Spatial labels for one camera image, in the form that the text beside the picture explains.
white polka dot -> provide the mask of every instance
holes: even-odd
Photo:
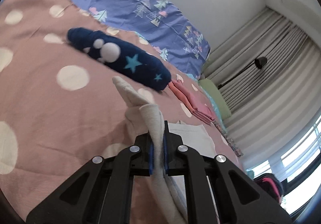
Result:
[[[148,102],[150,102],[151,104],[154,104],[155,103],[155,100],[154,100],[154,96],[153,94],[148,91],[148,90],[145,90],[144,88],[140,88],[138,89],[137,91],[140,95],[142,95]]]
[[[115,35],[118,34],[119,30],[110,26],[110,27],[107,28],[106,32],[108,34],[111,34],[111,35],[115,36]]]
[[[6,16],[4,22],[8,25],[18,24],[23,17],[23,13],[21,10],[14,9],[10,11],[10,13]]]
[[[176,79],[177,79],[177,80],[181,80],[181,81],[182,81],[182,83],[184,83],[183,78],[182,78],[179,74],[176,74]]]
[[[128,145],[125,145],[123,143],[114,143],[112,145],[109,145],[102,153],[102,156],[104,158],[110,158],[113,156],[116,156],[121,150],[127,148]]]
[[[143,38],[139,38],[139,42],[141,43],[141,44],[143,44],[143,45],[148,45],[149,43],[148,43],[148,41],[147,40],[145,40],[145,39],[143,39]]]
[[[17,137],[4,121],[0,121],[0,174],[14,169],[18,158]]]
[[[227,141],[226,141],[226,139],[223,137],[223,135],[221,135],[221,138],[222,138],[222,141],[224,142],[224,144],[228,146],[229,144],[227,143]]]
[[[102,46],[101,57],[108,63],[115,62],[120,56],[120,47],[114,43],[106,43]]]
[[[181,103],[181,108],[182,108],[182,110],[184,111],[184,113],[187,115],[187,117],[189,117],[189,118],[192,117],[191,112],[190,112],[189,109],[185,106],[185,104]]]
[[[78,90],[89,83],[89,74],[82,67],[65,66],[57,74],[57,83],[65,90]]]
[[[94,46],[94,48],[99,49],[99,48],[102,48],[104,43],[105,43],[104,40],[99,38],[99,39],[96,39],[92,45]]]
[[[85,48],[83,49],[83,52],[86,53],[86,54],[89,53],[89,51],[90,51],[90,47],[85,47]]]
[[[90,16],[90,14],[86,10],[83,10],[83,9],[80,9],[79,13],[82,14],[83,16]]]
[[[43,40],[50,44],[63,44],[64,41],[54,33],[47,34]]]
[[[194,89],[195,91],[198,91],[198,89],[196,88],[195,85],[192,84],[192,87],[193,87],[193,89]]]
[[[49,9],[49,14],[55,18],[62,17],[64,15],[64,8],[60,5],[53,5]]]
[[[13,57],[13,53],[5,47],[0,47],[0,72],[7,67]]]

navy blue star pillow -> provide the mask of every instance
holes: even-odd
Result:
[[[119,38],[82,27],[69,29],[67,38],[91,58],[156,91],[171,81],[171,73],[158,58]]]

pink folded cloth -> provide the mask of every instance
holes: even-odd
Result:
[[[201,103],[200,100],[198,100],[190,91],[188,91],[181,80],[172,80],[172,82],[174,86],[187,97],[194,110],[203,114],[211,121],[215,120],[216,116],[214,112],[208,106]]]
[[[170,82],[168,84],[169,88],[172,90],[172,92],[175,94],[175,96],[183,103],[185,104],[185,106],[187,107],[187,109],[189,109],[189,111],[191,113],[195,112],[195,110],[193,109],[193,107],[191,106],[191,104],[189,103],[187,97],[180,91],[178,90],[175,85]]]
[[[206,124],[210,125],[212,120],[208,118],[207,116],[203,115],[202,113],[198,112],[195,110],[192,105],[190,104],[189,100],[187,97],[175,87],[173,82],[170,82],[168,84],[169,88],[171,91],[175,94],[175,96],[187,107],[187,109],[191,112],[192,115],[194,115],[196,118],[200,119],[201,121],[205,122]]]
[[[206,124],[211,125],[212,121],[206,116],[204,116],[203,114],[201,114],[200,112],[194,110],[194,112],[192,112],[192,115],[194,115],[196,118],[200,119],[201,121],[205,122]]]

purple patterned bedsheet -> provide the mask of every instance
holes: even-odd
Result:
[[[208,42],[168,0],[72,0],[100,22],[136,31],[180,71],[199,79]]]

metal bolt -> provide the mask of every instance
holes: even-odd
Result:
[[[95,156],[95,157],[92,159],[92,162],[95,163],[95,164],[99,164],[99,163],[102,162],[102,160],[103,160],[102,157],[100,157],[100,156]]]
[[[129,148],[131,152],[139,152],[140,148],[137,145],[133,145]]]
[[[186,152],[188,150],[188,147],[186,145],[180,145],[178,147],[178,150],[181,152]]]
[[[218,162],[226,162],[226,157],[224,155],[218,155],[216,156],[216,160]]]

